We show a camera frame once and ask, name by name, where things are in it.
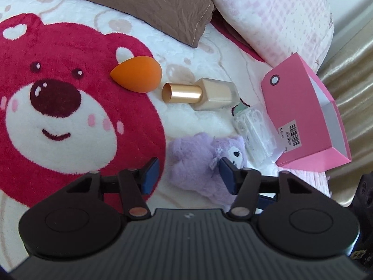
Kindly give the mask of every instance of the pink cheek mark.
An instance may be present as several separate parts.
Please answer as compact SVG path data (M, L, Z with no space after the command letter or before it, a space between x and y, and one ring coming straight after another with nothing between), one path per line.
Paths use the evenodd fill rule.
M93 127L96 124L96 119L94 117L94 114L90 114L88 116L88 126Z
M18 109L18 100L17 99L14 99L12 101L12 111L15 113Z
M6 97L3 96L3 97L1 98L1 102L0 102L0 109L1 109L1 110L5 110L5 107L6 107Z
M104 130L106 130L106 131L111 130L111 123L110 123L110 120L109 120L108 118L105 118L105 119L102 121L102 126L103 126Z
M117 132L118 132L120 135L123 135L123 134L124 134L124 126L123 126L122 121L118 121L118 122L117 122Z

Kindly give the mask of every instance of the purple plush toy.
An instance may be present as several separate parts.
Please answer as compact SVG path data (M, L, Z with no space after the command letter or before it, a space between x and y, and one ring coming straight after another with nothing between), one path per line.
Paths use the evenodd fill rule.
M174 140L169 151L175 164L171 167L171 183L186 190L195 190L212 202L230 205L232 196L219 175L218 162L227 157L238 168L246 166L244 139L212 138L207 133Z

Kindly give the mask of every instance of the white wall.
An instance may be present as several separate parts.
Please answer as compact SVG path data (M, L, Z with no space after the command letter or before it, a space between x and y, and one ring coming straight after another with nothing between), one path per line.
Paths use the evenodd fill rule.
M373 0L328 0L328 2L333 13L334 38L325 61L335 55L373 18Z

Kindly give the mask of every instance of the pink checkered pattern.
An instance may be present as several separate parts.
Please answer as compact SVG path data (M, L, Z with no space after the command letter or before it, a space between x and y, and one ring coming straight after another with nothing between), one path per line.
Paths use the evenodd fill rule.
M273 67L298 52L316 72L332 41L326 0L214 0L214 4Z

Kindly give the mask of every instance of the plush toy eye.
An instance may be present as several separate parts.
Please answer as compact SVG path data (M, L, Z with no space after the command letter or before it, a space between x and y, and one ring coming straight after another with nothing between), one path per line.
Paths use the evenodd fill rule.
M72 73L72 76L77 80L83 78L84 76L84 72L80 68L76 68L72 70L71 73Z
M30 70L33 73L40 72L40 70L41 70L40 62L38 62L38 61L32 62L31 65L30 65Z

